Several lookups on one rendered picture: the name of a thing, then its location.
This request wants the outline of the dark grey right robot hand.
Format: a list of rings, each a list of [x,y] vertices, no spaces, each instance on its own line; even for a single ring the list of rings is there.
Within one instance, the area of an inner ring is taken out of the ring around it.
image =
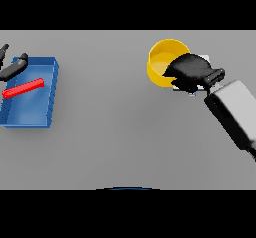
[[[208,60],[203,57],[186,53],[174,59],[163,73],[163,77],[173,77],[172,85],[182,91],[194,93],[199,86],[207,92],[224,79],[223,68],[213,69]]]

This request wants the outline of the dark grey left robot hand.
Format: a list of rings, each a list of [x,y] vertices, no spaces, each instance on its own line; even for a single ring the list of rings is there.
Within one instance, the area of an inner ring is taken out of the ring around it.
[[[23,53],[16,62],[12,63],[6,68],[2,68],[8,48],[8,44],[4,44],[0,48],[0,81],[4,82],[11,80],[28,67],[28,55],[26,53]]]

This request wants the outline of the red beaker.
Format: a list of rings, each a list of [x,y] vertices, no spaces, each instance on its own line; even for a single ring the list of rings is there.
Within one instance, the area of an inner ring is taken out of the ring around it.
[[[29,82],[14,86],[12,88],[3,90],[2,97],[4,99],[9,99],[38,88],[43,88],[43,87],[44,87],[44,80],[42,78],[38,78],[36,80],[29,81]]]

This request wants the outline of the yellow bowl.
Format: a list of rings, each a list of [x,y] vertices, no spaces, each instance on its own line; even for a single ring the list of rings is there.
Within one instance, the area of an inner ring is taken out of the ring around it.
[[[165,77],[168,65],[180,55],[189,53],[190,49],[176,39],[163,39],[156,42],[148,53],[146,73],[150,81],[161,88],[172,88],[173,77]]]

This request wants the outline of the blue tray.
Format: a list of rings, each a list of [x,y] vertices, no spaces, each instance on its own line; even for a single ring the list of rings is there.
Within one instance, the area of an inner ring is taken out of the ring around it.
[[[42,78],[44,86],[3,99],[0,126],[6,128],[49,128],[52,122],[59,65],[55,57],[29,57],[28,67],[6,83],[6,88]]]

